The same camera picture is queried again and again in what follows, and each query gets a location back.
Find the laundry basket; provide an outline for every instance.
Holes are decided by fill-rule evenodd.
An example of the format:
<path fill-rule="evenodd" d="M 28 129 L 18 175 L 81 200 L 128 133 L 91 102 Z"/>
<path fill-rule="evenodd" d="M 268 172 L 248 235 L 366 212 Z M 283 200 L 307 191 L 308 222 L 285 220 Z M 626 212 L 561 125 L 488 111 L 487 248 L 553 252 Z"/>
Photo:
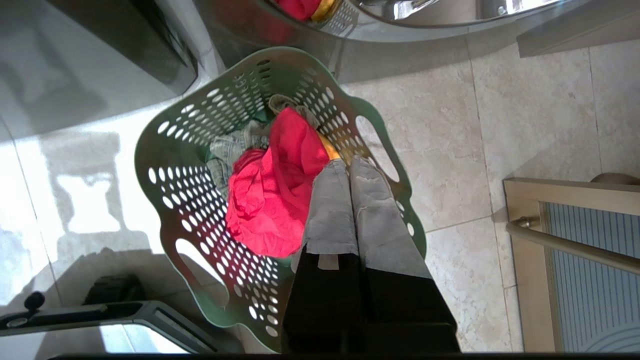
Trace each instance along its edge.
<path fill-rule="evenodd" d="M 375 128 L 399 181 L 389 179 L 398 208 L 424 256 L 426 243 L 409 198 L 412 190 L 385 130 L 368 102 L 350 97 L 329 71 L 311 55 L 290 47 L 259 51 L 218 79 L 156 116 L 138 140 L 138 181 L 161 220 L 164 251 L 187 282 L 204 316 L 214 325 L 242 324 L 265 346 L 279 352 L 282 318 L 294 274 L 289 259 L 256 256 L 226 230 L 227 203 L 205 165 L 210 141 L 241 129 L 263 110 L 272 94 L 305 104 L 318 118 L 324 134 L 347 162 L 354 156 L 380 166 L 356 127 L 356 117 Z M 217 271 L 229 294 L 217 306 L 176 250 L 178 239 L 199 249 Z"/>

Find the tile floor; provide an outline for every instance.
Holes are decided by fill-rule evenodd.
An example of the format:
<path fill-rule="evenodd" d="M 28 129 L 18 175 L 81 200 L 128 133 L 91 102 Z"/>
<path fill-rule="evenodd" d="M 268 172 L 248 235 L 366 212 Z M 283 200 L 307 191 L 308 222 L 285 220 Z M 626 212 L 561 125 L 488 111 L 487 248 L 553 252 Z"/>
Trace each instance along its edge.
<path fill-rule="evenodd" d="M 463 350 L 522 351 L 502 180 L 640 176 L 640 41 L 520 59 L 515 44 L 487 52 L 472 37 L 453 40 L 461 61 L 344 88 L 387 123 Z M 0 208 L 0 270 L 12 274 L 1 280 L 0 314 L 20 310 L 33 290 L 46 306 L 78 304 L 98 276 L 125 271 L 197 313 L 163 256 L 159 219 L 132 165 L 140 132 L 172 102 L 0 143 L 0 199 L 9 204 Z M 76 183 L 86 175 L 92 185 Z M 232 332 L 247 351 L 263 351 L 246 331 Z"/>

